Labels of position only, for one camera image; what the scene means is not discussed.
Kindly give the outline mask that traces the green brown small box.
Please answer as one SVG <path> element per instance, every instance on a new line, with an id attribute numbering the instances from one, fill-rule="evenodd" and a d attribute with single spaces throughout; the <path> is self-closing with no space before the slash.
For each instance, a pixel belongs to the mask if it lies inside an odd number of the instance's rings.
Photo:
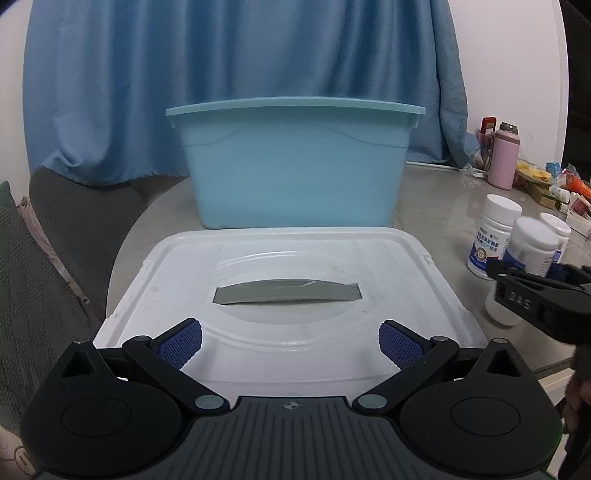
<path id="1" fill-rule="evenodd" d="M 529 183 L 527 193 L 538 205 L 552 210 L 556 208 L 557 199 L 542 185 Z"/>

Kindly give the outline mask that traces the plate of yellow snacks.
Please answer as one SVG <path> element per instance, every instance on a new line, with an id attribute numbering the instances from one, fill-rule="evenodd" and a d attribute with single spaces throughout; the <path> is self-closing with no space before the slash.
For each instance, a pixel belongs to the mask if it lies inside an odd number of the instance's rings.
<path id="1" fill-rule="evenodd" d="M 537 167 L 536 165 L 530 164 L 525 161 L 518 161 L 516 164 L 516 173 L 527 181 L 542 184 L 551 185 L 552 175 Z"/>

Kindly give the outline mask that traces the blue curtain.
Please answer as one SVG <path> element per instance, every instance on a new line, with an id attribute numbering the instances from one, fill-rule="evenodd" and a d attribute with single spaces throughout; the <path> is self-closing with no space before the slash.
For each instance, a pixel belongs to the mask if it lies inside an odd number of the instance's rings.
<path id="1" fill-rule="evenodd" d="M 445 1 L 36 1 L 24 53 L 28 162 L 109 186 L 188 170 L 168 108 L 329 96 L 414 104 L 413 161 L 476 147 Z"/>

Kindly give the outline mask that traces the white plastic bin lid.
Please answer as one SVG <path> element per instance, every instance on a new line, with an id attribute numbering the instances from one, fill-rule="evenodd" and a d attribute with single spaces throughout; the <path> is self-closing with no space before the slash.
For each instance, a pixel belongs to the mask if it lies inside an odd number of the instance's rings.
<path id="1" fill-rule="evenodd" d="M 396 371 L 381 323 L 463 347 L 486 338 L 425 247 L 393 228 L 180 233 L 160 241 L 94 343 L 200 323 L 184 372 L 228 399 L 360 395 Z"/>

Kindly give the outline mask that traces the pink thermos bottle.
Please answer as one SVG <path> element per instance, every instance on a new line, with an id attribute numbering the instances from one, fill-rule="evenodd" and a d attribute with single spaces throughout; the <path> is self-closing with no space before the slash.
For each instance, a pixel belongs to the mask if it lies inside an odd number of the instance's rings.
<path id="1" fill-rule="evenodd" d="M 521 140 L 518 128 L 502 122 L 494 134 L 488 182 L 496 188 L 510 190 L 513 185 Z"/>

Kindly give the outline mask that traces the dark grey sofa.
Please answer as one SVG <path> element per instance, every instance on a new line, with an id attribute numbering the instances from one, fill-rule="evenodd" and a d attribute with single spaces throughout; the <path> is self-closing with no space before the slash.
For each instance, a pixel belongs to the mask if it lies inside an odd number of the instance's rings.
<path id="1" fill-rule="evenodd" d="M 38 168 L 33 212 L 65 267 L 59 273 L 15 207 L 1 211 L 1 425 L 16 434 L 24 410 L 74 340 L 106 318 L 118 251 L 146 208 L 130 183 L 89 187 Z"/>

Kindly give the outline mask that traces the light blue plastic bin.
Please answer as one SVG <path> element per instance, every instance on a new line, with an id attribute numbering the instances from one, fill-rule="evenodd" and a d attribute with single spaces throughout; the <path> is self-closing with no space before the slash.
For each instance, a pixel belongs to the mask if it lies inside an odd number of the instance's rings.
<path id="1" fill-rule="evenodd" d="M 387 227 L 421 106 L 271 97 L 169 108 L 208 229 Z"/>

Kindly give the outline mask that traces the red phone stand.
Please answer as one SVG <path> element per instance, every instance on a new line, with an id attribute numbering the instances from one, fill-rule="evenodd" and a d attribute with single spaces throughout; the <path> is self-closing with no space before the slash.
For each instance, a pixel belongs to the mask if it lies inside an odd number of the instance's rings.
<path id="1" fill-rule="evenodd" d="M 482 118 L 481 127 L 478 133 L 480 145 L 487 144 L 490 138 L 496 131 L 497 118 L 494 116 L 486 116 Z"/>

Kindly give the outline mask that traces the white pill bottle blue label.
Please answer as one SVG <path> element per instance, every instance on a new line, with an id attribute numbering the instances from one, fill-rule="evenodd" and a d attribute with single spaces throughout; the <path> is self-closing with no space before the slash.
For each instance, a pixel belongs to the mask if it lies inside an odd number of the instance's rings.
<path id="1" fill-rule="evenodd" d="M 487 263 L 502 259 L 515 221 L 522 212 L 522 207 L 509 198 L 487 195 L 467 259 L 467 267 L 474 275 L 489 280 Z"/>

